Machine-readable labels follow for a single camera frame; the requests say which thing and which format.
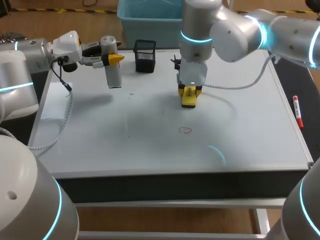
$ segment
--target white table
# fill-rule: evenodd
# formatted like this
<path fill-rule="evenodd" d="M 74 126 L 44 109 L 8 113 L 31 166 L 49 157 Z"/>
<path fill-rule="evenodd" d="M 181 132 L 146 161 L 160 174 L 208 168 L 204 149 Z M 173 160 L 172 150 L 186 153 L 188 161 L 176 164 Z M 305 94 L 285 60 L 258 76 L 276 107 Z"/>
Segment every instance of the white table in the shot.
<path fill-rule="evenodd" d="M 313 162 L 272 63 L 255 86 L 244 90 L 204 87 L 196 108 L 186 109 L 181 107 L 177 71 L 170 62 L 174 54 L 180 57 L 178 50 L 158 50 L 152 74 L 135 72 L 132 51 L 120 54 L 125 56 L 120 64 L 122 88 L 108 89 L 104 69 L 79 65 L 75 72 L 63 73 L 62 78 L 73 87 L 70 122 L 56 145 L 36 152 L 55 178 L 308 170 L 308 163 Z M 256 51 L 230 64 L 213 52 L 207 61 L 206 82 L 247 85 L 258 76 L 267 56 L 266 51 Z M 65 88 L 51 72 L 45 94 L 30 137 L 33 146 L 57 135 L 69 106 Z M 181 127 L 192 132 L 180 132 Z M 281 207 L 283 202 L 240 199 L 96 205 L 265 208 Z M 257 211 L 258 215 L 265 218 L 266 212 Z M 261 226 L 261 233 L 266 234 L 267 228 Z M 211 237 L 239 239 L 239 235 Z"/>

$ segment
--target metal table frame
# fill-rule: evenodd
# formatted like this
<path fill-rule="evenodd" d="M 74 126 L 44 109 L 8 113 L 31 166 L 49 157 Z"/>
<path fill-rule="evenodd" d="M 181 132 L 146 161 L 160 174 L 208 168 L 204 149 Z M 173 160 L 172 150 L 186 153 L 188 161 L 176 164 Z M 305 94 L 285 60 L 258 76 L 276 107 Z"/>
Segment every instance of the metal table frame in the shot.
<path fill-rule="evenodd" d="M 172 207 L 172 208 L 248 208 L 253 209 L 257 234 L 188 233 L 188 232 L 129 232 L 129 231 L 80 231 L 78 239 L 128 239 L 128 240 L 259 240 L 270 238 L 270 225 L 266 208 L 281 209 L 284 198 L 274 199 L 225 199 L 184 201 L 132 201 L 77 203 L 77 207 Z M 281 221 L 274 227 L 281 231 Z"/>

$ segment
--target red scribble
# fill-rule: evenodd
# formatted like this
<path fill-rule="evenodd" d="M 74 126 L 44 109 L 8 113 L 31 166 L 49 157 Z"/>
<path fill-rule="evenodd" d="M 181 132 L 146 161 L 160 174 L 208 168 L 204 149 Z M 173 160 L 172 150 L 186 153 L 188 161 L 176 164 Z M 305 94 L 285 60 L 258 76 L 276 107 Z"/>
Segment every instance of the red scribble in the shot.
<path fill-rule="evenodd" d="M 184 134 L 189 134 L 189 133 L 192 132 L 192 129 L 189 128 L 189 127 L 182 126 L 182 127 L 179 128 L 179 132 L 180 133 L 184 133 Z"/>

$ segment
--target black mesh pen holder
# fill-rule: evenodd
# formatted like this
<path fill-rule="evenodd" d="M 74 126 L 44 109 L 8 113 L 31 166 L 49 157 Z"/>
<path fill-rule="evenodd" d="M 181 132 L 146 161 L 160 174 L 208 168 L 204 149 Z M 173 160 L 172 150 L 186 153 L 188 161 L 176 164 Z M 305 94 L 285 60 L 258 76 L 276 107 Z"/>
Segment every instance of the black mesh pen holder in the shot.
<path fill-rule="evenodd" d="M 135 70 L 138 73 L 153 73 L 156 65 L 156 41 L 138 39 L 133 52 Z"/>

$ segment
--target black cable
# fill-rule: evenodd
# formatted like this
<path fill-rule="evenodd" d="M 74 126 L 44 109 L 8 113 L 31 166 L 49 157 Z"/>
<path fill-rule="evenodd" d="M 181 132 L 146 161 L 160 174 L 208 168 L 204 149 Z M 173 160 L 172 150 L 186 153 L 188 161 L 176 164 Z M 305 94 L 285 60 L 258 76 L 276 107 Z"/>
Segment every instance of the black cable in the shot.
<path fill-rule="evenodd" d="M 84 6 L 84 7 L 92 7 L 92 6 L 96 5 L 97 3 L 98 3 L 98 0 L 95 0 L 95 3 L 93 3 L 91 5 L 86 5 L 85 0 L 82 0 L 82 6 Z"/>
<path fill-rule="evenodd" d="M 56 71 L 54 70 L 54 63 L 57 62 L 58 65 L 60 66 L 60 76 L 56 73 Z M 62 85 L 69 91 L 71 92 L 72 91 L 72 88 L 71 86 L 66 83 L 65 81 L 63 81 L 62 79 L 62 64 L 63 64 L 63 59 L 58 57 L 56 58 L 55 60 L 53 60 L 51 62 L 51 69 L 52 69 L 52 72 L 57 76 L 57 78 L 60 80 L 60 82 L 62 83 Z"/>

